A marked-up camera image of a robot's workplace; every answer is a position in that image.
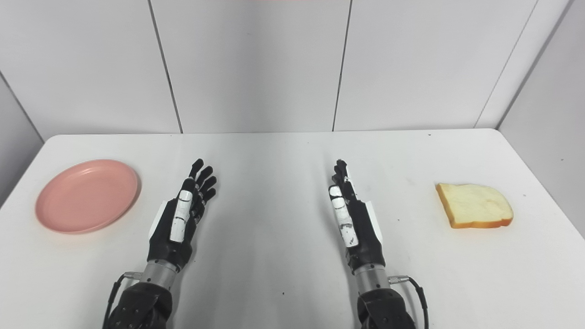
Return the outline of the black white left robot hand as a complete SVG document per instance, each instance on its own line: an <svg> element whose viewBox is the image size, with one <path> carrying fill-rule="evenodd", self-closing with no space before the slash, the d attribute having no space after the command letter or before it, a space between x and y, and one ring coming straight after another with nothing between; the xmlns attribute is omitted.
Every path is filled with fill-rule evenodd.
<svg viewBox="0 0 585 329"><path fill-rule="evenodd" d="M192 253L192 240L207 203L216 195L213 167L197 159L175 198L163 202L149 236L148 261L161 261L181 271Z"/></svg>

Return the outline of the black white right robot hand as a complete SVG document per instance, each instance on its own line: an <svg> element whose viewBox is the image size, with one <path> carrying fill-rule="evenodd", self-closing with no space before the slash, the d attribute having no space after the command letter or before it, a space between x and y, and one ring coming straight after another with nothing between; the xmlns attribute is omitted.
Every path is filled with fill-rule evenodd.
<svg viewBox="0 0 585 329"><path fill-rule="evenodd" d="M351 272L355 274L363 266L386 266L382 234L372 205L358 198L344 160L336 161L334 171L328 193Z"/></svg>

